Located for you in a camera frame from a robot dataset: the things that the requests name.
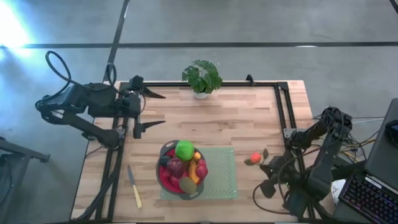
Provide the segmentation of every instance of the red apple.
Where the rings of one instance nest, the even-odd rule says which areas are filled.
[[[163,179],[168,179],[171,175],[172,173],[168,169],[164,169],[161,176]]]
[[[200,165],[205,166],[206,165],[206,161],[204,159],[199,159],[198,166],[200,166]]]
[[[174,187],[180,187],[180,180],[174,176],[170,176],[170,183],[174,186]]]
[[[207,173],[209,173],[209,170],[207,169],[206,166],[204,166],[204,165],[199,165],[199,166],[197,166],[196,172],[197,172],[197,176],[198,176],[199,178],[203,179],[203,178],[206,177]]]

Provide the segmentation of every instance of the green leaf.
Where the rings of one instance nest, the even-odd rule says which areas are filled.
[[[252,163],[252,162],[250,161],[250,159],[245,159],[245,160],[244,160],[244,163],[245,163],[247,166],[254,166],[254,165],[255,165],[254,163]]]
[[[215,65],[206,60],[196,60],[194,66],[187,67],[182,73],[182,80],[188,81],[195,93],[211,93],[220,88],[222,79],[218,76]]]
[[[269,155],[269,153],[268,153],[267,148],[264,148],[264,150],[263,150],[263,152],[262,152],[262,158],[263,158],[264,160],[266,160],[266,159],[268,158],[268,155]]]

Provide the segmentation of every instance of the green apple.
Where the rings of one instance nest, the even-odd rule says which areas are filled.
[[[188,161],[192,159],[194,152],[195,147],[193,147],[192,142],[187,140],[179,141],[175,147],[175,155],[182,161]]]

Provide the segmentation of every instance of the gray concrete floor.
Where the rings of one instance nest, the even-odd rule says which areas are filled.
[[[41,44],[111,43],[122,4],[5,1],[1,12],[12,12],[20,29],[0,37],[17,35]],[[398,41],[397,23],[389,1],[380,0],[138,0],[130,3],[121,42]],[[30,163],[8,223],[68,220],[87,145],[80,132],[46,123],[34,108],[64,84],[46,65],[47,50],[0,50],[0,136],[51,154],[48,163]],[[56,51],[76,81],[102,80],[109,49]],[[115,64],[119,80],[133,75],[179,80],[181,71],[200,58],[216,63],[225,80],[242,80],[248,73],[256,80],[304,80],[314,115],[333,105],[352,116],[384,116],[398,95],[397,57],[397,47],[119,49]],[[355,124],[352,133],[366,139],[380,124]]]

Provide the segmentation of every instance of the green mat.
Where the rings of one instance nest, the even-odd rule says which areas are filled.
[[[206,159],[208,175],[205,178],[204,190],[192,200],[237,198],[235,155],[232,147],[198,149]],[[181,200],[164,189],[160,191],[162,200]]]

